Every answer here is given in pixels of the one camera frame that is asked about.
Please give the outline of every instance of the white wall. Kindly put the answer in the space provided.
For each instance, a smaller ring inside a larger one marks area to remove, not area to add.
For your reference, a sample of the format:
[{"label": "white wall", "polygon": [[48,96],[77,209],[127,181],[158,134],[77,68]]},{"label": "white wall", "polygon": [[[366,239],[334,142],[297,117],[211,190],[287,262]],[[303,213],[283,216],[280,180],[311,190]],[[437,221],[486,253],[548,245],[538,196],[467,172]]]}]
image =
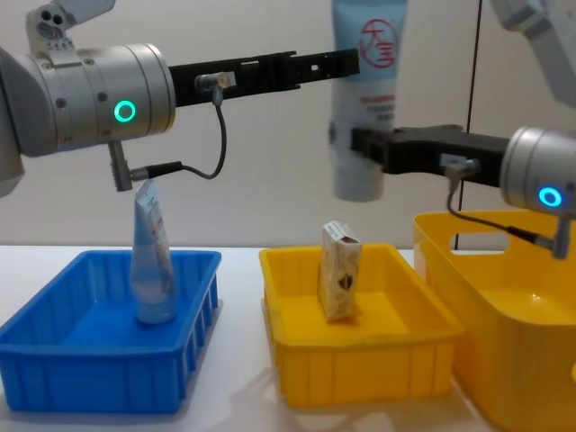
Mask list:
[{"label": "white wall", "polygon": [[[6,50],[27,50],[24,14],[39,3],[3,2],[0,41]],[[410,1],[398,124],[465,123],[477,7],[477,0]],[[329,0],[118,0],[114,11],[71,34],[78,47],[86,48],[151,42],[171,65],[281,50],[307,54],[333,49],[329,8]],[[493,38],[499,50],[500,37]],[[501,41],[515,43],[509,36]],[[526,47],[519,41],[511,48],[518,53]],[[528,64],[527,53],[522,55]],[[486,58],[483,62],[490,65]],[[523,69],[517,72],[524,74]],[[490,72],[482,72],[481,80],[490,89]],[[446,180],[388,176],[380,202],[337,201],[326,138],[329,98],[330,83],[319,83],[226,102],[229,158],[221,177],[205,182],[179,174],[158,182],[171,242],[310,244],[318,242],[320,225],[338,219],[363,239],[409,246],[412,217],[443,208]],[[502,108],[499,115],[509,113]],[[507,122],[500,129],[491,124],[485,120],[474,126],[487,132],[513,129]],[[125,148],[132,167],[183,160],[208,170],[218,156],[219,139],[213,109],[205,105],[179,110],[169,133]],[[133,193],[114,191],[106,147],[26,160],[25,165],[26,177],[0,201],[0,243],[131,243]],[[479,195],[479,205],[486,196]]]}]

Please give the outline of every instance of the red logo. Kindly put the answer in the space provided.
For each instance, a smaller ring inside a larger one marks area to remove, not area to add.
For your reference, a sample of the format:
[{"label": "red logo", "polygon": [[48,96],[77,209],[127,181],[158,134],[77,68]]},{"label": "red logo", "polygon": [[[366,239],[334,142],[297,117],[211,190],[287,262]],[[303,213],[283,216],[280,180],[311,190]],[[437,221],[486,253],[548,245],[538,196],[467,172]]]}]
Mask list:
[{"label": "red logo", "polygon": [[396,31],[385,20],[371,20],[362,29],[358,48],[360,56],[371,66],[389,68],[396,61]]}]

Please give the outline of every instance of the tabletop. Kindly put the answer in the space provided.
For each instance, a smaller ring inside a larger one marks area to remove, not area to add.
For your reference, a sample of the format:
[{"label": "tabletop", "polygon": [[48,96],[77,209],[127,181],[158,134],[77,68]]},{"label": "tabletop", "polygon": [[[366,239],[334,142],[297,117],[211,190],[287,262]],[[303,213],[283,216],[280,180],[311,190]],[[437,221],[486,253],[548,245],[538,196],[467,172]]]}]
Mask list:
[{"label": "tabletop", "polygon": [[[76,255],[102,247],[0,247],[0,322],[7,321]],[[495,432],[454,384],[434,400],[295,410],[279,398],[262,313],[258,248],[211,248],[222,309],[173,416],[15,413],[0,386],[2,432]],[[411,251],[401,252],[412,264]]]}]

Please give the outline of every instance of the yellow plastic basket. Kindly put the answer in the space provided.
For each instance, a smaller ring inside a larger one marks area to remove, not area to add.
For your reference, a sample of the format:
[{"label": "yellow plastic basket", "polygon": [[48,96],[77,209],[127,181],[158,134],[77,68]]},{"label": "yellow plastic basket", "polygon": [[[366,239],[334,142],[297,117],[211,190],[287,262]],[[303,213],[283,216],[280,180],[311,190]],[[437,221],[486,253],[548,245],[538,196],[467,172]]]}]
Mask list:
[{"label": "yellow plastic basket", "polygon": [[320,248],[261,252],[280,393],[294,407],[446,393],[458,321],[394,247],[364,247],[356,314],[328,324]]},{"label": "yellow plastic basket", "polygon": [[[529,211],[466,214],[554,234],[554,218]],[[493,229],[447,213],[415,226],[416,268],[466,330],[454,366],[480,409],[506,430],[576,431],[576,242],[567,261],[515,238],[501,255],[457,256],[456,233]]]}]

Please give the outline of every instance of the blue led ring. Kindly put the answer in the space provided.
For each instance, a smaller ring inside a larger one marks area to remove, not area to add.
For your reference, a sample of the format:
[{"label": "blue led ring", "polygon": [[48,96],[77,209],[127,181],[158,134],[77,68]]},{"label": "blue led ring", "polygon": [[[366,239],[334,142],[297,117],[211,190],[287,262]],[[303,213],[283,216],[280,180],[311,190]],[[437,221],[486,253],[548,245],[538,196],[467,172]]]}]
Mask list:
[{"label": "blue led ring", "polygon": [[540,189],[538,198],[543,205],[553,209],[560,207],[563,203],[562,195],[553,187],[543,187]]},{"label": "blue led ring", "polygon": [[[123,108],[130,108],[129,116],[122,115]],[[120,123],[131,122],[136,117],[136,105],[130,101],[119,101],[114,108],[114,117]]]}]

